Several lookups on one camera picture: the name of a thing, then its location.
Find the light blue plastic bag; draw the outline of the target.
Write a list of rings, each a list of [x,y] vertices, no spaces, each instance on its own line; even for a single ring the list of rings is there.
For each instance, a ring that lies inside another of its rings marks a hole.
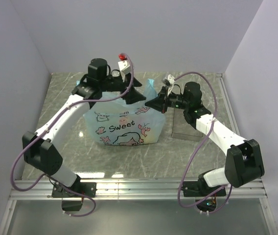
[[[90,138],[112,146],[156,143],[165,124],[165,114],[147,107],[145,101],[126,104],[122,98],[97,102],[83,117]]]

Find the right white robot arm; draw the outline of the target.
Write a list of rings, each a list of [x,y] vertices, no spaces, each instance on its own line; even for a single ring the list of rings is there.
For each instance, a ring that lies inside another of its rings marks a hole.
[[[182,94],[175,94],[168,86],[163,86],[158,96],[145,105],[161,113],[165,113],[169,107],[181,109],[185,121],[213,141],[225,154],[224,167],[199,175],[197,187],[202,195],[210,195],[222,185],[238,188],[265,174],[259,143],[254,139],[244,139],[214,118],[202,104],[198,83],[186,83]]]

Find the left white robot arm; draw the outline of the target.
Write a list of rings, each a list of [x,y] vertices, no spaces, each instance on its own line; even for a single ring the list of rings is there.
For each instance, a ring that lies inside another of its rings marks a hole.
[[[113,78],[105,59],[92,59],[88,70],[62,108],[34,133],[23,135],[23,158],[32,167],[63,185],[64,192],[75,197],[81,191],[80,177],[63,163],[59,153],[66,132],[97,103],[104,102],[103,92],[120,92],[119,97],[134,96],[134,66],[130,57],[119,55],[120,77]]]

